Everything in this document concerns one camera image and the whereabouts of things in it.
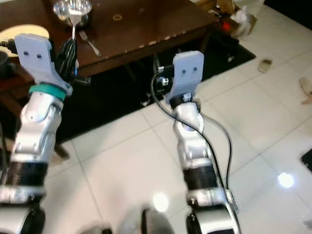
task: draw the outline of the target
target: white plate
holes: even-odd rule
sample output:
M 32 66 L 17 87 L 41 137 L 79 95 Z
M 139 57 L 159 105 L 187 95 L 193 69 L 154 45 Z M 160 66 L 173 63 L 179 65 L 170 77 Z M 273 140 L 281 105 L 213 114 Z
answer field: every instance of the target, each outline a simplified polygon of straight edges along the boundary
M 20 33 L 31 33 L 31 34 L 36 34 L 36 35 L 49 38 L 49 32 L 45 28 L 38 26 L 38 25 L 34 25 L 34 24 L 22 24 L 22 25 L 17 25 L 17 26 L 7 28 L 3 30 L 2 32 L 0 32 L 0 41 L 14 39 L 14 37 Z M 9 51 L 5 47 L 0 46 L 0 51 L 6 52 L 9 57 L 18 56 L 18 55 L 12 54 L 11 51 Z

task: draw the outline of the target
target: black wire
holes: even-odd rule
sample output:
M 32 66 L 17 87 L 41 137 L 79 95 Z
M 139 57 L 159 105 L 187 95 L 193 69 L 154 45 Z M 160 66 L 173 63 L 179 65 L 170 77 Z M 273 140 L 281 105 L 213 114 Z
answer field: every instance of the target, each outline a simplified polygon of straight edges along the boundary
M 227 169 L 226 169 L 226 178 L 225 178 L 225 186 L 227 189 L 230 188 L 229 186 L 229 178 L 230 178 L 230 170 L 231 170 L 231 163 L 232 163 L 232 139 L 231 139 L 231 136 L 229 134 L 229 132 L 226 130 L 226 128 L 217 120 L 215 120 L 214 118 L 211 118 L 209 116 L 207 116 L 206 114 L 204 113 L 201 113 L 201 115 L 208 119 L 209 121 L 211 121 L 212 123 L 214 123 L 216 126 L 218 126 L 225 134 L 227 140 L 228 140 L 228 144 L 229 144 L 229 159 L 228 159 L 228 166 L 227 166 Z
M 155 79 L 156 77 L 159 76 L 159 73 L 156 73 L 153 78 L 152 78 L 152 81 L 151 81 L 151 94 L 152 94 L 152 97 L 154 99 L 154 101 L 156 102 L 156 104 L 158 105 L 158 107 L 163 111 L 165 112 L 168 116 L 170 116 L 171 118 L 173 118 L 174 120 L 176 121 L 179 121 L 180 123 L 192 128 L 193 130 L 195 130 L 196 132 L 198 132 L 204 139 L 205 141 L 207 142 L 209 148 L 210 148 L 210 151 L 211 151 L 211 154 L 212 154 L 212 158 L 213 158 L 213 162 L 214 162 L 214 165 L 215 165 L 215 169 L 216 169 L 216 176 L 220 182 L 220 185 L 222 188 L 226 188 L 224 186 L 224 183 L 223 183 L 223 179 L 222 179 L 222 176 L 221 176 L 221 173 L 220 173 L 220 169 L 219 169 L 219 166 L 218 166 L 218 162 L 217 162 L 217 159 L 216 159 L 216 156 L 215 156 L 215 152 L 214 152 L 214 149 L 212 147 L 212 144 L 210 143 L 210 141 L 208 140 L 208 138 L 205 136 L 204 133 L 201 133 L 195 126 L 193 126 L 192 124 L 180 119 L 179 117 L 176 117 L 174 116 L 172 113 L 170 113 L 168 110 L 166 110 L 166 108 L 160 103 L 160 101 L 158 100 L 156 94 L 155 94 L 155 91 L 154 91 L 154 82 L 155 82 Z
M 6 161 L 6 144 L 5 144 L 1 122 L 0 122 L 0 138 L 1 138 L 1 147 L 2 147 L 2 155 L 1 155 L 2 156 L 2 173 L 1 173 L 0 183 L 2 183 L 4 175 L 7 170 L 7 161 Z

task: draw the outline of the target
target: white tile floor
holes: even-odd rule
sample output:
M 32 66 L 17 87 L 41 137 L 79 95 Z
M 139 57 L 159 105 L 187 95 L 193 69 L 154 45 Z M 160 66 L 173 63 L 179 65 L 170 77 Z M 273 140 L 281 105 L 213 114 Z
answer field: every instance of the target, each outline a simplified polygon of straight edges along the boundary
M 250 7 L 258 23 L 241 43 L 257 58 L 203 82 L 197 95 L 233 138 L 230 183 L 244 233 L 312 233 L 303 224 L 312 219 L 312 174 L 299 161 L 312 148 L 312 106 L 300 104 L 298 88 L 301 76 L 312 78 L 312 31 L 259 3 Z M 265 74 L 257 71 L 262 58 L 273 59 Z M 225 138 L 210 123 L 205 131 L 224 172 Z M 169 198 L 165 214 L 176 232 L 186 233 L 176 143 L 172 121 L 155 105 L 65 143 L 71 159 L 46 181 L 44 233 L 77 234 L 96 222 L 116 231 L 158 192 Z M 278 183 L 282 172 L 294 177 L 293 187 Z

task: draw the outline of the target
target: black rug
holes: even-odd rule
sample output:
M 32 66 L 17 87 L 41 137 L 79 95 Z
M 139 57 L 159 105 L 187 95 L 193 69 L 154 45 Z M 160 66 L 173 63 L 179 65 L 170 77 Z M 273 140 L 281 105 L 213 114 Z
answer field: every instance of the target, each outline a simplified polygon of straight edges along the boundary
M 180 50 L 197 50 L 198 44 L 199 41 L 192 41 L 160 53 L 158 56 L 161 65 L 171 64 L 174 55 Z M 254 54 L 237 42 L 228 41 L 227 38 L 220 39 L 218 34 L 214 34 L 205 51 L 203 80 L 254 58 Z M 66 141 L 142 108 L 141 104 L 147 100 L 146 93 L 149 92 L 153 76 L 153 61 L 153 57 L 144 58 L 127 67 L 122 66 L 95 75 L 91 86 L 75 84 L 72 97 L 65 100 L 57 141 Z M 12 137 L 15 125 L 9 119 L 14 117 L 1 106 L 0 113 L 6 134 Z

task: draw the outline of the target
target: stainless steel bowl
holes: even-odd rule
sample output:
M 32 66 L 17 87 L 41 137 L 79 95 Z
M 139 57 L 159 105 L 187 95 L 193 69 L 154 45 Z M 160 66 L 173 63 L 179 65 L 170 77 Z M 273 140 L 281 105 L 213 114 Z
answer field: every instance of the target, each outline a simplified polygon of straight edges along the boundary
M 75 9 L 82 12 L 81 21 L 77 24 L 77 27 L 86 26 L 92 17 L 92 4 L 88 0 L 81 0 L 79 6 L 72 5 L 70 0 L 62 0 L 57 2 L 53 6 L 53 12 L 57 17 L 68 26 L 73 26 L 69 18 L 69 9 Z

